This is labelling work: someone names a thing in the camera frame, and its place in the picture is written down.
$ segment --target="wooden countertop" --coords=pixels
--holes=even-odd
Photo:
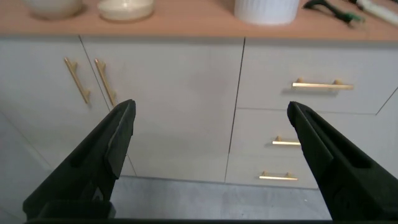
[[[233,0],[157,0],[152,17],[133,23],[104,21],[96,8],[100,0],[83,0],[79,15],[61,20],[35,18],[21,0],[0,1],[0,35],[156,35],[195,37],[264,37],[333,40],[398,40],[398,27],[368,16],[350,3],[332,4],[366,17],[365,26],[350,28],[332,16],[299,9],[296,20],[287,26],[255,26],[233,16]],[[398,12],[390,0],[374,0]]]

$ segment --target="white bowl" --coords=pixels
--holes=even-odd
[[[242,21],[259,25],[291,23],[300,0],[236,0],[235,16]]]
[[[149,16],[154,0],[104,0],[98,4],[101,16],[111,21],[131,21]]]
[[[82,0],[23,0],[36,15],[47,19],[63,19],[78,12]]]

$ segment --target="gold cabinet handle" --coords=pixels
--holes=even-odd
[[[267,180],[299,180],[298,178],[294,177],[290,172],[287,172],[285,175],[270,175],[266,171],[264,171],[260,179],[267,179]]]
[[[73,80],[76,83],[77,88],[79,89],[81,96],[83,97],[84,101],[86,104],[90,103],[90,91],[85,90],[83,86],[80,83],[79,78],[77,77],[76,71],[77,71],[77,63],[76,62],[71,62],[69,58],[64,58],[65,64],[67,65],[70,74],[73,77]]]
[[[344,85],[340,80],[335,80],[333,84],[305,83],[302,78],[293,82],[292,88],[323,88],[330,90],[353,90],[354,85]]]
[[[301,146],[298,141],[283,141],[280,136],[277,136],[275,140],[272,141],[272,144],[280,146]]]
[[[102,79],[102,82],[104,83],[106,93],[108,94],[108,97],[111,100],[111,104],[112,104],[112,106],[115,107],[116,106],[116,99],[115,99],[116,93],[111,89],[108,79],[106,78],[106,75],[105,75],[106,64],[104,62],[98,60],[97,58],[94,61],[95,61],[95,65],[97,67],[98,73]]]

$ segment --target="gray floor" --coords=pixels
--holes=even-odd
[[[118,218],[330,220],[318,190],[121,177]]]

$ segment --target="ceramic dish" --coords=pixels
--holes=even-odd
[[[82,0],[23,0],[37,16],[46,19],[63,19],[77,13],[83,6]]]
[[[154,11],[154,0],[104,0],[98,4],[101,17],[109,21],[133,21]]]

